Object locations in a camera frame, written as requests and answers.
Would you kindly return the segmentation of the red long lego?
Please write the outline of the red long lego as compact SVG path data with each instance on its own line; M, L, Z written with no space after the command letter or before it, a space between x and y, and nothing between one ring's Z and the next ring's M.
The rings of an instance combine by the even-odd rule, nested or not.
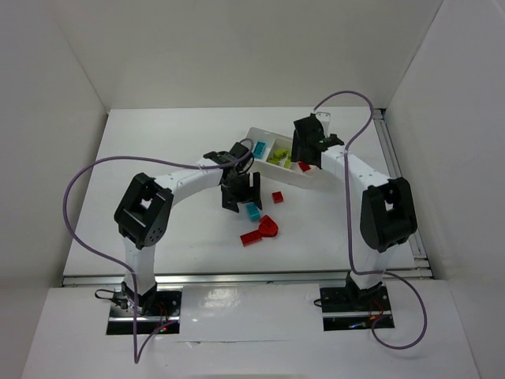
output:
M261 241L263 238L259 230L250 231L240 236L241 244L246 247Z

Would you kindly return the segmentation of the green long lego brick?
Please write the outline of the green long lego brick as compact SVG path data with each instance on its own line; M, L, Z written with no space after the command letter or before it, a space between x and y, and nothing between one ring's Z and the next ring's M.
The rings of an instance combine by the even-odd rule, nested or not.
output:
M272 156L272 157L270 157L270 158L267 159L267 162L271 163L271 164L274 164L274 165L279 165L280 160L281 159L279 157Z

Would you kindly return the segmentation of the white three-compartment tray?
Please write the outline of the white three-compartment tray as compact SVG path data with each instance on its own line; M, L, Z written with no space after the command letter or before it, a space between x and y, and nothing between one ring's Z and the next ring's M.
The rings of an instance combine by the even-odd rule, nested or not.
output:
M290 161L291 137L256 127L251 127L246 137L254 142L252 170L263 177L304 189L321 186L326 179L316 167Z

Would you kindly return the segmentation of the aluminium rail right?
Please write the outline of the aluminium rail right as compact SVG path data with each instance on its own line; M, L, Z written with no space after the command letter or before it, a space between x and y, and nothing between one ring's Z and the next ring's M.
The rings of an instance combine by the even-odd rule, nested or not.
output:
M419 274L420 277L432 276L432 270L425 251L422 238L417 226L412 190L410 184L402 177L391 134L385 120L385 109L376 108L373 115L373 124L379 139L383 157L386 162L387 172L391 176L393 184L387 185L387 194L384 196L385 226L380 231L385 231L385 242L392 247L399 247L398 241L402 237L403 243L407 244L413 257L413 270L427 271L428 274Z

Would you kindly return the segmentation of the cyan curved lego brick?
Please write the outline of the cyan curved lego brick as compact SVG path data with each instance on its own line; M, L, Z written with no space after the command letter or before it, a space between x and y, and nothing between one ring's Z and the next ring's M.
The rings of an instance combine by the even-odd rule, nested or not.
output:
M248 203L245 206L248 218L252 222L259 221L261 218L260 209L253 203Z

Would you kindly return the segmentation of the small red square lego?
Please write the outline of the small red square lego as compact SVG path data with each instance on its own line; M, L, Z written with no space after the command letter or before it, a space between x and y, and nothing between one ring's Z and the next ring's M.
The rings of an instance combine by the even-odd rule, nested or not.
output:
M275 204L281 203L284 201L283 195L281 191L276 191L271 194L272 200Z

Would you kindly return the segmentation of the cyan long lego upturned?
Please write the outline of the cyan long lego upturned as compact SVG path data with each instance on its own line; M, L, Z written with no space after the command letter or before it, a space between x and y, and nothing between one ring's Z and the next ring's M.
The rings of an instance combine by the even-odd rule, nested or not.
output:
M255 159L262 159L266 151L266 143L263 141L257 141L252 153Z

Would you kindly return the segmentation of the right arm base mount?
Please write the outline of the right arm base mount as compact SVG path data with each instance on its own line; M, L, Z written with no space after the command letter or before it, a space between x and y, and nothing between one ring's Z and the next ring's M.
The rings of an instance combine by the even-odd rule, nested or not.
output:
M371 329L374 322L378 329L395 327L384 284L358 297L347 280L344 286L321 287L320 297L312 303L321 309L325 332Z

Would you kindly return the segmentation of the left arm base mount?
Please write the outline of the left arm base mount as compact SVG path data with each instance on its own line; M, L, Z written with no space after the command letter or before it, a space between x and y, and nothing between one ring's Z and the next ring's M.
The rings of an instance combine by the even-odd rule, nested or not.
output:
M133 334L133 306L121 291L98 289L95 298L110 303L106 334L108 336L131 336ZM159 291L148 310L137 315L137 333L149 335L156 329L160 335L180 332L181 289Z

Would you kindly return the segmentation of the aluminium rail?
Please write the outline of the aluminium rail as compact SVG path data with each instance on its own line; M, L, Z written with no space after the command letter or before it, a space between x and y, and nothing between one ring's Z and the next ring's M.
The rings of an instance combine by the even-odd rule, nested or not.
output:
M346 272L263 272L242 274L157 275L162 285L239 284L239 283L308 283L331 282L346 278ZM123 276L65 276L63 287L119 286Z
M384 196L385 226L380 231L385 231L385 242L392 247L399 247L398 241L402 237L403 243L407 244L413 257L413 270L427 271L428 274L419 274L420 277L432 276L432 270L425 251L422 238L417 226L412 190L410 184L402 177L391 134L385 120L385 109L376 108L373 115L373 124L379 139L383 157L386 162L387 172L391 176L393 184L387 185L387 194Z

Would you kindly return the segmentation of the red sloped lego brick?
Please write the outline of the red sloped lego brick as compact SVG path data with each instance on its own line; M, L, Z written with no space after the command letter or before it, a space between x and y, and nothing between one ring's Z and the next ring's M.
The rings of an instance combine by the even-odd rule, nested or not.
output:
M311 170L311 166L304 162L297 163L302 172L307 172Z

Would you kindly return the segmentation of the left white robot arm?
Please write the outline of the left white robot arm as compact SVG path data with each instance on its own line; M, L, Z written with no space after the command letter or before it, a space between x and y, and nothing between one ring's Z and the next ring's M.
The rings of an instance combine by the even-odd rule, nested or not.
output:
M254 160L249 142L237 142L228 152L209 152L191 169L159 177L145 173L133 177L114 214L129 266L122 292L131 308L146 313L155 302L155 246L166 233L175 205L218 186L222 208L236 213L240 204L253 203L262 208L260 174L249 172Z

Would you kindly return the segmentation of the aluminium rail front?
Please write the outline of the aluminium rail front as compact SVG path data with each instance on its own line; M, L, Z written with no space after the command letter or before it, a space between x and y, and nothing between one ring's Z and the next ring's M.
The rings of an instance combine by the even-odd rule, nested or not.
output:
M346 278L346 272L263 272L242 274L157 275L162 285L239 284L239 283L308 283L331 282ZM119 286L123 276L65 276L63 287Z

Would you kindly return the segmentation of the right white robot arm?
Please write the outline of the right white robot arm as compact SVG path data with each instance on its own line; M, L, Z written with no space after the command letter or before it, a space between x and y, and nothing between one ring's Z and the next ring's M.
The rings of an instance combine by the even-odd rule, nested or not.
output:
M344 184L350 281L371 291L391 258L417 230L409 182L391 178L358 158L315 114L294 122L291 160L316 166Z

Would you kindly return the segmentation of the red arch lego brick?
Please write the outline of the red arch lego brick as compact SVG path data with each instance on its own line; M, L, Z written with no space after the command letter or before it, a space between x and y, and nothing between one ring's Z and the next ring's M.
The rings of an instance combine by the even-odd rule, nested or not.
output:
M278 224L268 215L259 220L258 231L265 238L274 238L279 232Z

